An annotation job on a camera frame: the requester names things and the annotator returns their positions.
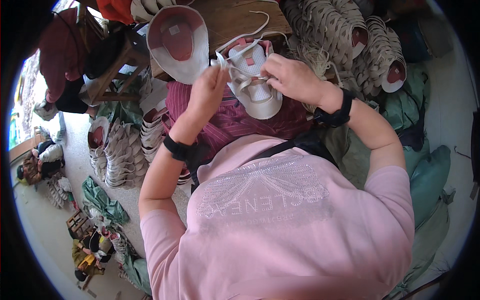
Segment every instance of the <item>right hand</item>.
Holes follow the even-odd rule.
[[[287,97],[334,113],[342,106],[343,91],[333,83],[320,80],[302,61],[270,54],[260,68],[261,76],[274,76],[267,84]]]
[[[228,69],[221,69],[217,65],[205,69],[193,83],[185,114],[189,115],[189,118],[198,119],[200,129],[208,123],[222,103],[227,81],[230,81]]]

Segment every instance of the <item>black wristband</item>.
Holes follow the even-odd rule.
[[[163,140],[163,145],[165,148],[172,153],[172,158],[179,161],[188,160],[192,151],[195,150],[195,145],[185,145],[182,143],[177,143],[167,134],[166,138]]]
[[[323,109],[317,108],[313,114],[313,117],[317,122],[323,122],[333,127],[338,127],[350,121],[349,114],[350,109],[352,108],[352,100],[355,98],[355,95],[346,89],[342,89],[342,91],[342,107],[333,114],[328,114]]]

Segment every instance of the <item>white sneaker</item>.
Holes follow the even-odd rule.
[[[42,154],[40,154],[40,160],[43,162],[51,163],[63,157],[63,150],[61,145],[54,144],[48,146]]]
[[[274,52],[270,41],[262,40],[263,35],[278,33],[264,32],[259,39],[244,38],[262,30],[270,19],[255,32],[237,36],[216,50],[217,60],[211,64],[227,67],[232,81],[228,86],[247,113],[255,119],[265,120],[273,117],[282,107],[283,95],[266,84],[267,77],[260,76],[260,67],[268,55]]]

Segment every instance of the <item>red striped cloth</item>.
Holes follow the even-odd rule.
[[[190,100],[192,86],[176,81],[167,84],[168,95],[165,101],[173,126],[178,117],[186,110]],[[268,120],[257,120],[250,117],[243,105],[238,102],[228,85],[225,86],[223,100],[215,115],[197,136],[198,142],[210,146],[210,152],[204,159],[213,158],[225,145],[241,136],[261,134],[291,139],[299,133],[307,131],[312,121],[307,121],[307,111],[299,101],[283,96],[280,111]]]

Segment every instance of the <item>shoelace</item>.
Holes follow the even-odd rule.
[[[233,39],[231,39],[230,41],[228,41],[227,43],[225,43],[224,45],[222,45],[221,47],[217,48],[215,50],[215,54],[217,56],[217,60],[212,60],[211,61],[211,64],[212,65],[217,65],[217,64],[220,64],[220,67],[223,69],[223,68],[229,68],[229,69],[235,69],[236,71],[239,72],[239,74],[236,74],[236,78],[242,80],[241,84],[239,85],[239,87],[237,88],[236,90],[236,93],[238,95],[238,93],[245,87],[247,87],[248,85],[250,85],[250,83],[252,83],[252,78],[253,77],[256,77],[260,80],[268,80],[268,76],[261,76],[260,74],[249,74],[243,70],[240,70],[239,68],[233,66],[232,64],[228,64],[227,63],[227,60],[230,60],[234,57],[237,57],[237,56],[240,56],[242,55],[243,53],[245,53],[246,51],[250,50],[251,48],[253,48],[255,45],[258,44],[258,42],[260,42],[264,36],[267,36],[267,35],[271,35],[271,34],[281,34],[284,36],[285,40],[287,41],[287,46],[290,47],[290,43],[288,42],[288,38],[287,36],[282,33],[282,32],[279,32],[279,31],[267,31],[267,32],[263,32],[262,35],[258,38],[258,39],[254,39],[253,42],[248,45],[247,47],[245,47],[243,50],[239,51],[237,54],[235,54],[234,56],[232,57],[229,57],[227,59],[225,59],[223,57],[222,54],[220,54],[220,51],[226,49],[229,45],[231,45],[233,42],[235,42],[236,40],[238,40],[239,38],[242,38],[242,37],[245,37],[245,36],[252,36],[252,35],[255,35],[257,33],[259,33],[263,28],[265,28],[265,26],[268,24],[268,21],[270,20],[270,16],[266,13],[266,12],[260,12],[260,11],[250,11],[250,12],[253,12],[253,13],[262,13],[264,15],[267,16],[267,20],[265,21],[265,23],[263,23],[262,26],[260,26],[257,30],[255,30],[254,32],[252,33],[247,33],[247,34],[243,34],[243,35],[239,35],[239,36],[236,36],[234,37]]]

